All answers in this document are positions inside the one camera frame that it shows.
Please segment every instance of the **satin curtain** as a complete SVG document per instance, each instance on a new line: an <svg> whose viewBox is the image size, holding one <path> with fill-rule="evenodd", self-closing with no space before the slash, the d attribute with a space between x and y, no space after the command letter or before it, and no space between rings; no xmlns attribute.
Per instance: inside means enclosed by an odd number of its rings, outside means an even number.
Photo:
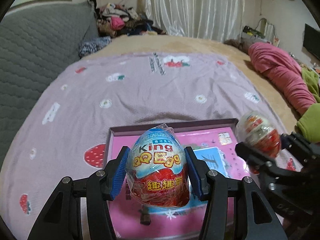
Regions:
<svg viewBox="0 0 320 240"><path fill-rule="evenodd" d="M223 42L241 33L244 0L142 0L142 6L169 35Z"/></svg>

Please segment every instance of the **gray quilted headboard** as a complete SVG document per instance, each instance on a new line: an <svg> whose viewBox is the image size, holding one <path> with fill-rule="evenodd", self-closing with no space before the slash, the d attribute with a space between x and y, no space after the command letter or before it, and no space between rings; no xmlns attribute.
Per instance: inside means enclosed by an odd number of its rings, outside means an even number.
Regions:
<svg viewBox="0 0 320 240"><path fill-rule="evenodd" d="M26 8L0 23L0 168L17 131L50 83L98 36L94 9L80 4Z"/></svg>

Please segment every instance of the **television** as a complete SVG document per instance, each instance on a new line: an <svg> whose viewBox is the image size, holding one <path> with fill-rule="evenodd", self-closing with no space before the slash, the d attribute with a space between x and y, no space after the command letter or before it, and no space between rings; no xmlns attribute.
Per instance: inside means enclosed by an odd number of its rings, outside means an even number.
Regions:
<svg viewBox="0 0 320 240"><path fill-rule="evenodd" d="M308 24L306 24L304 30L303 47L320 60L320 31L317 31Z"/></svg>

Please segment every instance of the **tan blanket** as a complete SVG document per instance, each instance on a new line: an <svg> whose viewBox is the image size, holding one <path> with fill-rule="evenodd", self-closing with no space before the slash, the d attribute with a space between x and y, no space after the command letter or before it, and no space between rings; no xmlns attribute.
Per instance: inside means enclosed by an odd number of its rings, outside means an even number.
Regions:
<svg viewBox="0 0 320 240"><path fill-rule="evenodd" d="M234 63L255 85L257 90L268 100L273 110L279 115L288 133L294 130L299 114L286 102L283 95L277 91L264 77L253 70L250 57L238 49L217 41L193 39L178 36L121 36L112 41L101 51L84 57L93 59L134 52L197 52L217 53L224 55Z"/></svg>

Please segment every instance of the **lime green garment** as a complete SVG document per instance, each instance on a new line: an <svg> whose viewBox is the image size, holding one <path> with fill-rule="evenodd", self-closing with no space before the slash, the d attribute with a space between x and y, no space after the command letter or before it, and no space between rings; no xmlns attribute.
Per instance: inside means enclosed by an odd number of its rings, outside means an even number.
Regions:
<svg viewBox="0 0 320 240"><path fill-rule="evenodd" d="M311 70L310 68L301 68L302 70L302 78L304 82L307 84L308 90L313 94L317 103L320 103L320 95L319 95L319 75Z"/></svg>
<svg viewBox="0 0 320 240"><path fill-rule="evenodd" d="M304 138L308 141L320 142L320 104L313 104L297 122Z"/></svg>

